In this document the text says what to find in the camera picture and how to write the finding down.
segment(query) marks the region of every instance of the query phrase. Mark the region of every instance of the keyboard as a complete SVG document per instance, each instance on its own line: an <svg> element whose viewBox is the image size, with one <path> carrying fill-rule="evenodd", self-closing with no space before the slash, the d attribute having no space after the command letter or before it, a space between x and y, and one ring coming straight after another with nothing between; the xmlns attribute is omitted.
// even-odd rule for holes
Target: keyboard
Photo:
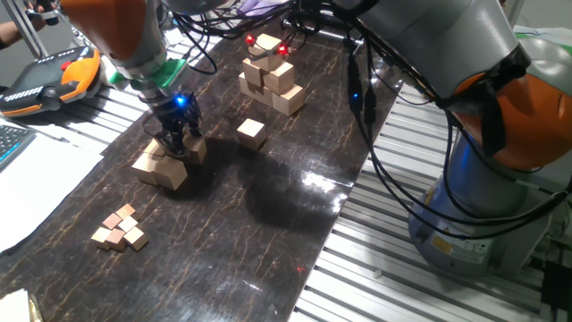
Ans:
<svg viewBox="0 0 572 322"><path fill-rule="evenodd" d="M0 172L36 138L33 131L0 125Z"/></svg>

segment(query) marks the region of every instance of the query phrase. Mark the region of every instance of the black work surface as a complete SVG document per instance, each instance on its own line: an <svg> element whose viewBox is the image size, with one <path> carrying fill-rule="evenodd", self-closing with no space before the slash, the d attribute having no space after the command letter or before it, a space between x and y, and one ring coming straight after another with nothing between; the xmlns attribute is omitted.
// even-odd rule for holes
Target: black work surface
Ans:
<svg viewBox="0 0 572 322"><path fill-rule="evenodd" d="M0 297L27 289L46 321L288 318L367 155L347 106L347 56L337 42L310 38L289 58L306 88L306 105L292 117L240 93L242 41L221 42L213 58L220 71L192 84L205 119L205 164L189 167L177 191L138 182L130 166L150 139L135 122L31 236L0 257ZM375 132L394 99L385 88L377 94ZM235 138L247 118L267 126L258 152ZM139 253L96 249L89 237L125 203L141 214L148 245Z"/></svg>

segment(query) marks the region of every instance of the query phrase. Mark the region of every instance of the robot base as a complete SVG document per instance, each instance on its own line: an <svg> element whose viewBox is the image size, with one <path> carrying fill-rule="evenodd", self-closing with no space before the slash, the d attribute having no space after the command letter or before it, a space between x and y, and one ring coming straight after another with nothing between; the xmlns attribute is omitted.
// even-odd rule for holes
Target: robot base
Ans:
<svg viewBox="0 0 572 322"><path fill-rule="evenodd" d="M499 179L497 174L476 159L464 140L459 141L453 152L449 177L451 190L458 202L482 218L516 216L548 197ZM442 178L421 197L421 201L448 216L475 221L457 210L450 202ZM455 234L486 235L515 224L461 225L445 221L417 205L413 209L432 225ZM454 275L470 277L490 274L512 276L527 262L538 243L546 238L546 233L551 229L552 218L567 215L567 207L560 205L551 214L513 232L484 240L460 240L437 233L413 216L409 217L408 229L412 242L421 255L440 269Z"/></svg>

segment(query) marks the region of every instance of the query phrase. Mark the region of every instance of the wooden block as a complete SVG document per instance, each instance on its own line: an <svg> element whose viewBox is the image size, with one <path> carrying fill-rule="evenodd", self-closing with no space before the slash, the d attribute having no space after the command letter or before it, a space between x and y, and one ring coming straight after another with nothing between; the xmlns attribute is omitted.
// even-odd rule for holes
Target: wooden block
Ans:
<svg viewBox="0 0 572 322"><path fill-rule="evenodd" d="M149 145L145 148L143 152L158 157L164 156L164 149L161 148L161 146L159 145L159 143L157 143L155 139L151 140L151 143L149 143Z"/></svg>
<svg viewBox="0 0 572 322"><path fill-rule="evenodd" d="M252 55L261 55L267 50L276 50L281 42L282 40L279 38L262 34L258 36L254 46L248 47L248 52Z"/></svg>
<svg viewBox="0 0 572 322"><path fill-rule="evenodd" d="M172 157L164 157L161 159L153 174L155 175L157 184L174 191L187 179L185 164Z"/></svg>
<svg viewBox="0 0 572 322"><path fill-rule="evenodd" d="M150 155L147 153L141 154L141 157L135 161L135 163L131 166L131 169L139 179L143 183L157 185L157 181L155 176L153 175L153 170L156 168L156 165L161 160L161 157Z"/></svg>
<svg viewBox="0 0 572 322"><path fill-rule="evenodd" d="M111 214L103 224L107 229L114 229L123 219L116 214Z"/></svg>
<svg viewBox="0 0 572 322"><path fill-rule="evenodd" d="M133 229L133 227L137 226L137 224L137 220L133 219L132 216L128 216L127 218L123 219L117 226L119 229L127 233Z"/></svg>
<svg viewBox="0 0 572 322"><path fill-rule="evenodd" d="M247 82L244 72L239 75L240 91L253 97L258 102L272 106L272 91L268 88L259 87L255 84Z"/></svg>
<svg viewBox="0 0 572 322"><path fill-rule="evenodd" d="M133 217L135 220L141 219L139 213L130 204L125 204L121 209L115 211L115 214L123 220L129 216Z"/></svg>
<svg viewBox="0 0 572 322"><path fill-rule="evenodd" d="M244 70L244 77L247 79L247 82L255 84L258 87L264 86L260 67L251 64L250 59L246 58L242 61L242 69Z"/></svg>
<svg viewBox="0 0 572 322"><path fill-rule="evenodd" d="M237 136L239 137L239 143L245 148L250 148L256 150L260 147L262 142L266 140L266 129L265 125L247 119L237 130Z"/></svg>
<svg viewBox="0 0 572 322"><path fill-rule="evenodd" d="M264 72L271 72L280 65L282 65L283 59L281 55L269 55L267 57L258 59L258 60L251 60L250 63L254 66L260 68Z"/></svg>
<svg viewBox="0 0 572 322"><path fill-rule="evenodd" d="M189 157L186 157L183 162L190 163L192 165L202 165L206 156L205 138L197 138L187 134L183 138L182 143L189 151Z"/></svg>
<svg viewBox="0 0 572 322"><path fill-rule="evenodd" d="M105 239L105 242L109 244L109 248L111 248L112 250L124 252L125 247L127 247L127 245L125 244L125 240L123 239L124 235L125 235L124 231L114 228L111 231L111 233L109 233L109 236L107 236L107 238Z"/></svg>
<svg viewBox="0 0 572 322"><path fill-rule="evenodd" d="M282 95L272 94L272 105L278 111L290 116L304 105L304 89L298 85Z"/></svg>
<svg viewBox="0 0 572 322"><path fill-rule="evenodd" d="M141 232L137 227L133 227L128 233L123 236L127 243L135 250L139 251L149 240L146 235Z"/></svg>
<svg viewBox="0 0 572 322"><path fill-rule="evenodd" d="M93 241L96 246L102 250L109 250L109 243L107 242L107 237L111 234L111 231L106 228L97 228L96 233L91 236L91 241Z"/></svg>
<svg viewBox="0 0 572 322"><path fill-rule="evenodd" d="M265 86L274 94L284 94L294 87L294 66L284 63L276 70L265 73L262 78Z"/></svg>

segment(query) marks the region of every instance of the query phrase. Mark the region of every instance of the blue led light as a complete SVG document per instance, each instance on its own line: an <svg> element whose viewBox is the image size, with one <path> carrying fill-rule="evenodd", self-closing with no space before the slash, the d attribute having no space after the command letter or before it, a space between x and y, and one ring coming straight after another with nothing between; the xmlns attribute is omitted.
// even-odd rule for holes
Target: blue led light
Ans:
<svg viewBox="0 0 572 322"><path fill-rule="evenodd" d="M183 107L185 106L185 104L187 104L187 99L185 97L178 96L175 98L175 102L177 102L178 106Z"/></svg>

